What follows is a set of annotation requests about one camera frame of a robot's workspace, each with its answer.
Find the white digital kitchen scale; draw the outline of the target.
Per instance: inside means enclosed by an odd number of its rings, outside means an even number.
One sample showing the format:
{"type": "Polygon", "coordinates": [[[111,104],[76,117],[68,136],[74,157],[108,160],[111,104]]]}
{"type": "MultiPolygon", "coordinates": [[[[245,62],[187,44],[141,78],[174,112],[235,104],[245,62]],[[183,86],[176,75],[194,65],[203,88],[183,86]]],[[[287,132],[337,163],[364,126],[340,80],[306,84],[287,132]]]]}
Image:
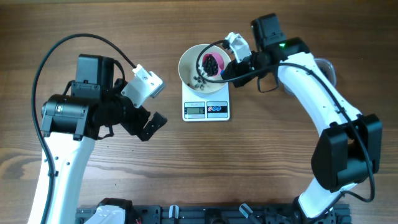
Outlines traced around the white digital kitchen scale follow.
{"type": "Polygon", "coordinates": [[[195,92],[182,84],[182,119],[186,122],[227,121],[230,119],[229,88],[213,93],[195,92]]]}

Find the black beans in bowl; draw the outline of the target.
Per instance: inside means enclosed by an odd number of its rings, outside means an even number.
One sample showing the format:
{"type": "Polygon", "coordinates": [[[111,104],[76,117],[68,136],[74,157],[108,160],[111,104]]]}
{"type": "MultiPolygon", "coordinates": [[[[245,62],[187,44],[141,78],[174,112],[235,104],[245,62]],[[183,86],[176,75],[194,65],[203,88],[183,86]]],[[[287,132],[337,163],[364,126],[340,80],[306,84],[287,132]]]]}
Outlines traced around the black beans in bowl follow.
{"type": "Polygon", "coordinates": [[[189,82],[189,86],[191,88],[193,88],[194,90],[204,90],[207,87],[207,82],[203,79],[203,77],[205,76],[204,73],[201,74],[201,76],[199,75],[192,75],[190,77],[190,82],[189,82]]]}

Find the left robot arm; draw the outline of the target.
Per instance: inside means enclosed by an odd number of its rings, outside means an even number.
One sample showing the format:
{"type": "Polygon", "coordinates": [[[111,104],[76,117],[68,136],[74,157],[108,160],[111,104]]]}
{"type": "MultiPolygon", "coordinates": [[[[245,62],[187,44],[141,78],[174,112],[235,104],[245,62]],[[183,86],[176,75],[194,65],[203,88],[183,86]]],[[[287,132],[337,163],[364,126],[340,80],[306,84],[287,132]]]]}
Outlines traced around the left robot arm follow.
{"type": "Polygon", "coordinates": [[[164,89],[161,78],[137,65],[131,81],[115,80],[114,68],[120,66],[113,58],[79,55],[71,93],[52,95],[43,105],[41,130],[50,154],[42,156],[29,223],[75,221],[83,174],[102,126],[120,124],[148,141],[167,122],[142,105],[164,89]]]}

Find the pink scoop blue handle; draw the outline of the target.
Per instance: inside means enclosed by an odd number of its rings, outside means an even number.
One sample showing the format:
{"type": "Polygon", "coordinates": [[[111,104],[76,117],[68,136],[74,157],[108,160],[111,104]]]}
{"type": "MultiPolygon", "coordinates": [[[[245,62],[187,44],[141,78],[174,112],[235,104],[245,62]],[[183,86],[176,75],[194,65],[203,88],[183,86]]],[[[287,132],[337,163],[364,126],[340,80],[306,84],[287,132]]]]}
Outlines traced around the pink scoop blue handle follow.
{"type": "Polygon", "coordinates": [[[211,52],[208,54],[212,54],[214,56],[214,58],[216,59],[216,61],[218,62],[218,74],[217,75],[219,75],[221,73],[221,71],[224,69],[224,60],[223,60],[222,56],[217,52],[211,52]]]}

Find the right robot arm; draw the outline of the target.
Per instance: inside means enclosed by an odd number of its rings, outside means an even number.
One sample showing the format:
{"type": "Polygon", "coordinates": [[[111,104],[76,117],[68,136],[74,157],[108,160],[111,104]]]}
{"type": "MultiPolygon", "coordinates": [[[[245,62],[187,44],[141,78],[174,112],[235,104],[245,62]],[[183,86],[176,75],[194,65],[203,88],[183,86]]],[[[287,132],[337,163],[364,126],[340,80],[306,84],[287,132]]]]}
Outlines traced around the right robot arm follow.
{"type": "Polygon", "coordinates": [[[221,77],[235,87],[273,74],[299,100],[319,134],[308,188],[295,199],[302,223],[324,219],[341,197],[352,195],[358,184],[368,181],[369,197],[375,198],[374,176],[379,170],[382,123],[374,114],[363,115],[331,84],[300,38],[287,38],[275,14],[251,22],[256,49],[241,35],[229,33],[222,46],[234,60],[221,77]]]}

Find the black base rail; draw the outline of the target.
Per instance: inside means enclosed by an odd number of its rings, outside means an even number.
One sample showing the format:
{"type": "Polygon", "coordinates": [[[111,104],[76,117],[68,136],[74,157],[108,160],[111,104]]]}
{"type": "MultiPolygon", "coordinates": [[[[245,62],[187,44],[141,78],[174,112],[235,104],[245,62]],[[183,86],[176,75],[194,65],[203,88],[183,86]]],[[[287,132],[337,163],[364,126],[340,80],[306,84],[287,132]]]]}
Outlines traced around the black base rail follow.
{"type": "MultiPolygon", "coordinates": [[[[177,218],[170,217],[169,207],[136,205],[133,208],[134,214],[138,218],[136,223],[143,224],[252,223],[252,220],[245,217],[237,206],[180,207],[177,218]]],[[[251,205],[250,209],[253,211],[253,216],[260,223],[303,223],[299,213],[294,212],[291,204],[251,205]]],[[[335,205],[330,214],[316,222],[322,224],[351,224],[352,218],[349,205],[335,205]]]]}

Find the white bowl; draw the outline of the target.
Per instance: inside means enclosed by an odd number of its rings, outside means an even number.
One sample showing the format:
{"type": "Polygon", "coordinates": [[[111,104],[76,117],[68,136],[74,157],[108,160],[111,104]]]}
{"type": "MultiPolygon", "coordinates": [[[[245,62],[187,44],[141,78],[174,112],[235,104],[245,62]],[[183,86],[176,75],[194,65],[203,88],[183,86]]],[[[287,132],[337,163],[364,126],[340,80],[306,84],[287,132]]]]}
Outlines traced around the white bowl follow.
{"type": "MultiPolygon", "coordinates": [[[[210,83],[210,82],[206,81],[207,87],[202,91],[194,90],[193,88],[191,88],[188,85],[190,82],[190,77],[192,75],[198,75],[197,70],[196,70],[196,66],[197,66],[196,61],[199,56],[199,53],[207,46],[208,46],[208,44],[199,44],[199,45],[195,45],[195,46],[189,48],[182,55],[182,57],[178,63],[178,73],[180,75],[181,81],[189,90],[191,90],[192,92],[195,92],[195,93],[203,93],[203,94],[214,93],[226,85],[226,83],[210,83]]],[[[203,73],[203,70],[201,69],[201,63],[202,63],[203,56],[205,54],[208,54],[211,52],[217,52],[222,56],[222,58],[224,60],[224,68],[226,68],[227,64],[230,63],[230,61],[231,61],[229,55],[224,50],[222,50],[221,48],[219,48],[217,46],[212,46],[208,50],[206,50],[203,53],[203,55],[200,57],[199,64],[200,64],[200,71],[202,73],[203,73]]],[[[207,74],[205,74],[204,77],[208,80],[213,80],[213,81],[222,80],[220,74],[217,76],[214,76],[214,77],[208,77],[207,74]]]]}

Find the black beans in scoop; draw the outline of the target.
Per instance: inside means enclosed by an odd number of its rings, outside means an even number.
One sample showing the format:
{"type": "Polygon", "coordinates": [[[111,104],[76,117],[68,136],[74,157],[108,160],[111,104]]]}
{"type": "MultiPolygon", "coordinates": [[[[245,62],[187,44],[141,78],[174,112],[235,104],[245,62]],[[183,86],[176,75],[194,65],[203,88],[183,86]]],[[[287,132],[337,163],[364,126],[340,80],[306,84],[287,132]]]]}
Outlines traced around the black beans in scoop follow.
{"type": "Polygon", "coordinates": [[[213,77],[218,74],[218,62],[212,54],[205,55],[202,67],[209,77],[213,77]]]}

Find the clear plastic container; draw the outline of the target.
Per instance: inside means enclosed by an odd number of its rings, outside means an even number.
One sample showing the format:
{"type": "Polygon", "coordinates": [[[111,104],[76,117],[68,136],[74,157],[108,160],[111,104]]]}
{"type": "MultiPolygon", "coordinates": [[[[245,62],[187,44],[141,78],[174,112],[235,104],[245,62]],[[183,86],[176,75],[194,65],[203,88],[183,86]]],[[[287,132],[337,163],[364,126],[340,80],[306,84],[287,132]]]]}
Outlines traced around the clear plastic container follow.
{"type": "MultiPolygon", "coordinates": [[[[313,70],[315,72],[318,69],[325,78],[331,83],[331,85],[336,86],[336,72],[333,64],[324,58],[315,58],[312,54],[295,54],[288,57],[287,60],[281,60],[279,63],[293,63],[297,65],[301,65],[303,67],[307,67],[309,70],[313,70]]],[[[277,71],[278,82],[284,87],[284,91],[292,96],[295,96],[295,93],[291,89],[291,85],[286,84],[282,77],[285,77],[285,72],[288,66],[279,66],[277,71]]]]}

